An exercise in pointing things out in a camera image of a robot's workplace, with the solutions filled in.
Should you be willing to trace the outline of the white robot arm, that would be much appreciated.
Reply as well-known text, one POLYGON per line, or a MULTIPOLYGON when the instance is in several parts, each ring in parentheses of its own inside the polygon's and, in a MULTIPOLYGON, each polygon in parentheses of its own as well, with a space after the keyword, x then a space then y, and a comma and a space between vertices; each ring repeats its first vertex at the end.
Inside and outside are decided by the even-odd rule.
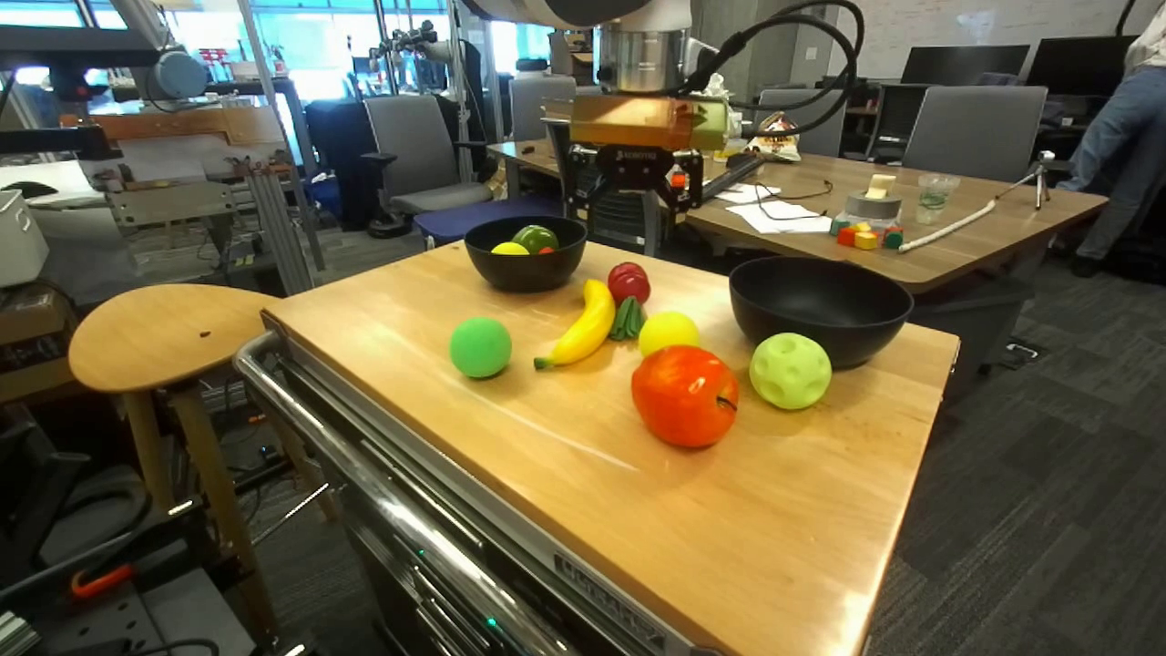
POLYGON ((687 0, 466 0, 488 21, 591 33, 595 91, 547 117, 563 204, 609 245, 658 247, 665 209, 698 188, 708 104, 683 67, 687 0))

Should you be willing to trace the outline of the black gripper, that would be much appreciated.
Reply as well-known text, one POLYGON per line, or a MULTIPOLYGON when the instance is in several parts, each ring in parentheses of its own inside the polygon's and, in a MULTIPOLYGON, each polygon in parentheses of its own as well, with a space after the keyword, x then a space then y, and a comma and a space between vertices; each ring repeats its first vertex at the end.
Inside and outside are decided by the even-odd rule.
MULTIPOLYGON (((595 154, 599 188, 643 188, 665 200, 670 232, 683 232, 692 200, 701 197, 701 158, 658 147, 599 147, 595 154)), ((609 192, 585 204, 585 238, 609 240, 609 192)))

